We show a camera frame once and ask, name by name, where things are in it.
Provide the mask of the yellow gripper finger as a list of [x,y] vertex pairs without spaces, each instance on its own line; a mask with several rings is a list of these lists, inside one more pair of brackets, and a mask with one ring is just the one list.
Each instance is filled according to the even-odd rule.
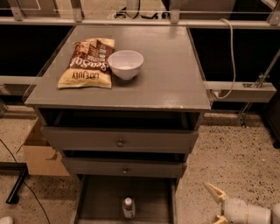
[[223,215],[216,215],[212,224],[229,224]]
[[205,183],[204,187],[211,194],[211,196],[217,204],[222,203],[228,197],[225,192],[223,192],[220,188],[216,187],[215,185]]

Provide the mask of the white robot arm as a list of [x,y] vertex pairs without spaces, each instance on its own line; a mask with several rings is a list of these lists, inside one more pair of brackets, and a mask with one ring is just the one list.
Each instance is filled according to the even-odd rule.
[[254,206],[242,199],[231,198],[220,188],[205,183],[204,187],[217,204],[221,212],[212,224],[280,224],[280,204],[272,208]]

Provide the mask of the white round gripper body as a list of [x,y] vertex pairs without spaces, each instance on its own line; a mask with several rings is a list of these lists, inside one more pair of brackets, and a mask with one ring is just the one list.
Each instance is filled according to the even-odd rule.
[[229,198],[222,204],[223,215],[229,224],[270,224],[268,208],[248,204],[242,199]]

